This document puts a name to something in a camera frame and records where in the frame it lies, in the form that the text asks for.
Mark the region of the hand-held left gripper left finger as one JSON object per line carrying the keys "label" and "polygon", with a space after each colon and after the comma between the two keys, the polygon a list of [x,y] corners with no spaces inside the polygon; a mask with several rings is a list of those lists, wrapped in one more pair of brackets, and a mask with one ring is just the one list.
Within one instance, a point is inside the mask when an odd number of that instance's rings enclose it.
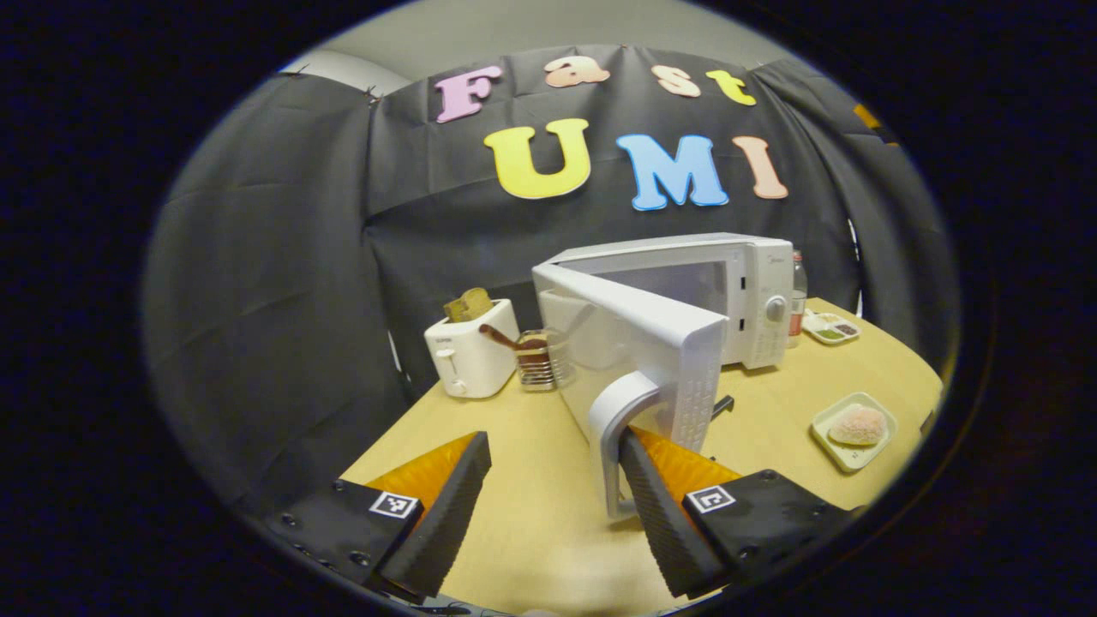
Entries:
{"label": "hand-held left gripper left finger", "polygon": [[263,523],[357,585],[425,601],[453,566],[490,465],[489,434],[473,431],[364,484],[336,479]]}

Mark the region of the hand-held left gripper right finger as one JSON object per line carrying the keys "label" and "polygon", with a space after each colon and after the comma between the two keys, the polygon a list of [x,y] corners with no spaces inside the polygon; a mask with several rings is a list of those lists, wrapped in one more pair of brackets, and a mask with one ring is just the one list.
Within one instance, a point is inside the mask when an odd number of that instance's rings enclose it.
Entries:
{"label": "hand-held left gripper right finger", "polygon": [[663,581],[691,601],[774,577],[853,518],[772,469],[744,475],[638,427],[620,465]]}

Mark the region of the white microwave oven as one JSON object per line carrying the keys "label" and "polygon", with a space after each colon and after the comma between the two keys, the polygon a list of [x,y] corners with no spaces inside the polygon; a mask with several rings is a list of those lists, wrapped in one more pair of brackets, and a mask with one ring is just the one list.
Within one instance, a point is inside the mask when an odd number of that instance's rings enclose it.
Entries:
{"label": "white microwave oven", "polygon": [[559,394],[589,444],[596,495],[612,519],[635,513],[620,484],[627,425],[697,452],[722,368],[767,368],[785,354],[791,242],[708,233],[600,243],[531,273]]}

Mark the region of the orange crumbed bread roll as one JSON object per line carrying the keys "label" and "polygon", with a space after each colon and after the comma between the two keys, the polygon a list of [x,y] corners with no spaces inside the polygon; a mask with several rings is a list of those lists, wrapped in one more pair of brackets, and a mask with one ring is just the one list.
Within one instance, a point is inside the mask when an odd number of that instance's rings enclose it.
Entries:
{"label": "orange crumbed bread roll", "polygon": [[863,404],[850,405],[836,418],[828,437],[846,446],[875,446],[887,436],[887,419],[881,410]]}

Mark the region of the white toaster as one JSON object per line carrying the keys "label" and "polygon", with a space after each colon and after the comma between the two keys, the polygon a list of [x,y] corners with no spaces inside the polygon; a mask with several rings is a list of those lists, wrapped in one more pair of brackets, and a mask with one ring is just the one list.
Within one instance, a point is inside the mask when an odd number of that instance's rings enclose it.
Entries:
{"label": "white toaster", "polygon": [[508,298],[494,300],[493,308],[478,319],[440,319],[425,332],[436,373],[450,396],[489,399],[514,374],[514,350],[482,333],[483,324],[504,333],[512,341],[519,336],[513,305]]}

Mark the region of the glass jar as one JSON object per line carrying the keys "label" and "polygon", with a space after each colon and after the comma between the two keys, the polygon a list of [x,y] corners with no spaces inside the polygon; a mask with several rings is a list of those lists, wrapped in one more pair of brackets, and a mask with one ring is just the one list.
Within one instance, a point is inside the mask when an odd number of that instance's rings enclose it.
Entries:
{"label": "glass jar", "polygon": [[519,383],[525,392],[548,392],[572,383],[572,349],[553,330],[524,330],[516,351]]}

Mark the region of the clear bottle with red label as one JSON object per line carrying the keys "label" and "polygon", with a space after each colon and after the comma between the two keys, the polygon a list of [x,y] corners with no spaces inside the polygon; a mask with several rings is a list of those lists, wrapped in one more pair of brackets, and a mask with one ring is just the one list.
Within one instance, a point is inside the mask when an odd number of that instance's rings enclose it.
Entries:
{"label": "clear bottle with red label", "polygon": [[799,249],[793,249],[792,265],[793,287],[790,296],[790,324],[788,324],[790,327],[788,328],[785,339],[788,348],[799,346],[800,336],[802,335],[802,323],[804,316],[806,316],[806,298],[808,292],[806,265],[804,265],[803,254]]}

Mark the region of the small white square plate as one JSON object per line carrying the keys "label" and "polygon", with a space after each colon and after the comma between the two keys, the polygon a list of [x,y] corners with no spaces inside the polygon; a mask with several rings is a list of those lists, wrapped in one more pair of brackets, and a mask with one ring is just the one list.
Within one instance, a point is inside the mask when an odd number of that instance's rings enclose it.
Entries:
{"label": "small white square plate", "polygon": [[[835,442],[828,437],[828,429],[830,429],[833,422],[842,414],[844,410],[853,404],[874,407],[874,410],[881,410],[885,414],[887,419],[887,436],[880,444],[875,446],[846,446]],[[835,465],[838,465],[846,473],[857,472],[870,464],[887,447],[890,441],[894,437],[897,437],[897,419],[877,399],[866,392],[853,392],[845,396],[845,399],[839,399],[839,401],[832,404],[827,410],[819,411],[810,424],[811,437],[819,444],[824,452],[832,457]]]}

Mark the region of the white divided spice tray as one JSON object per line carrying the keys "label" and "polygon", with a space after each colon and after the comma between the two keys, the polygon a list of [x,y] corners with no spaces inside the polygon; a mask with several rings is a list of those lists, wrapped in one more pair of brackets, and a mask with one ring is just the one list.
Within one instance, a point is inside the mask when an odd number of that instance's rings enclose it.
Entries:
{"label": "white divided spice tray", "polygon": [[853,321],[832,312],[814,312],[810,308],[800,319],[800,329],[826,346],[851,341],[861,335],[861,328]]}

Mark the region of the brown toast slice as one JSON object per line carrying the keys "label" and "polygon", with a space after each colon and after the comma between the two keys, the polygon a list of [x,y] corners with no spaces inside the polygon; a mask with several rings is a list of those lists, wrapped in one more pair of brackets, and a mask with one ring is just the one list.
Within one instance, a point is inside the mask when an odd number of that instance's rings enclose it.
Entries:
{"label": "brown toast slice", "polygon": [[450,319],[452,323],[479,319],[480,316],[487,314],[493,307],[494,302],[489,293],[482,287],[466,290],[461,296],[454,298],[453,301],[446,302],[443,306],[446,319]]}

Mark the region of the black backdrop cloth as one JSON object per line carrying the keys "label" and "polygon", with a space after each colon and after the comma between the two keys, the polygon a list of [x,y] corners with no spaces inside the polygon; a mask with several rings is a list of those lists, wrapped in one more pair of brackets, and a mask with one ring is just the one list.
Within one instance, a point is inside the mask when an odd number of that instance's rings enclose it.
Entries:
{"label": "black backdrop cloth", "polygon": [[807,63],[572,45],[372,100],[275,75],[177,176],[142,287],[160,410],[214,493],[280,508],[436,385],[423,332],[473,287],[541,325],[532,268],[691,233],[791,242],[808,292],[952,370],[943,215],[861,98]]}

